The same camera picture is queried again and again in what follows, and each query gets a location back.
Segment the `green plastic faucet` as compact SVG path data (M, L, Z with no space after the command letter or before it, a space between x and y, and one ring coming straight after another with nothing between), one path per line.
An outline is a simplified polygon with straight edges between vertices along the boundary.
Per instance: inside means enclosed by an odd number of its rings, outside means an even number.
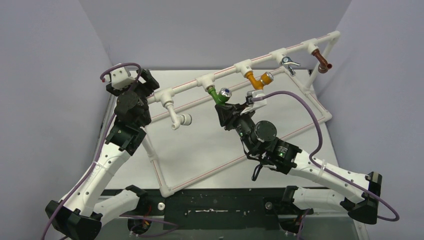
M221 88L219 91L216 91L214 86L209 86L206 91L212 97L216 105L223 106L229 99L232 97L232 91L229 88Z

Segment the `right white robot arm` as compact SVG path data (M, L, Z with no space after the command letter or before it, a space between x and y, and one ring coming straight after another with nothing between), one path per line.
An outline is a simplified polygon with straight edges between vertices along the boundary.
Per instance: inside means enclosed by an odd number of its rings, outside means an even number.
M247 159L257 161L252 180L262 168L304 178L323 186L321 193L299 186L287 187L281 199L282 209L289 214L297 210L333 209L347 212L352 219L375 225L381 203L382 176L349 171L315 157L300 147L277 137L276 126L267 120L254 122L254 111L245 113L246 104L215 105L219 124L234 130Z

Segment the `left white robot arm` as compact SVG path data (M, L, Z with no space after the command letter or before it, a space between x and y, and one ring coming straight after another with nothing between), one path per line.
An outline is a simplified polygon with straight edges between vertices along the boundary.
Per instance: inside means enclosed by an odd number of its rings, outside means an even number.
M147 69L139 68L132 77L127 65L107 72L106 89L116 96L116 106L105 128L93 163L76 186L61 200L52 200L46 213L55 230L72 240L93 240L101 228L120 215L147 211L145 190L127 186L109 199L99 198L118 169L145 141L145 127L152 121L148 97L159 83Z

